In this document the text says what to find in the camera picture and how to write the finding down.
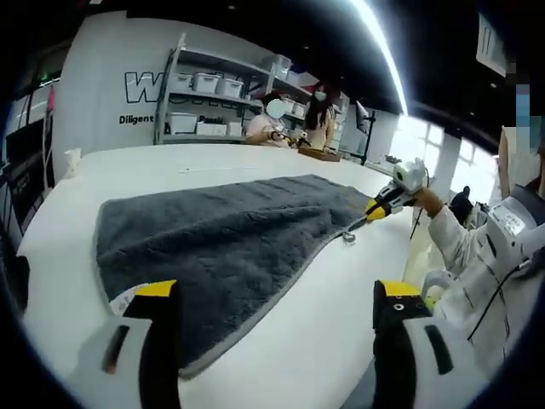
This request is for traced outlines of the person's right hand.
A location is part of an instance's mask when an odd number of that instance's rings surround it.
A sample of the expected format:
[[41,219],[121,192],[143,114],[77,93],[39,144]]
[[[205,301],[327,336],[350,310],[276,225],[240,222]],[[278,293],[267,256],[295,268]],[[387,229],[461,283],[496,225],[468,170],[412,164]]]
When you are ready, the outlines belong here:
[[441,199],[428,187],[423,187],[413,195],[414,206],[422,208],[433,219],[444,207]]

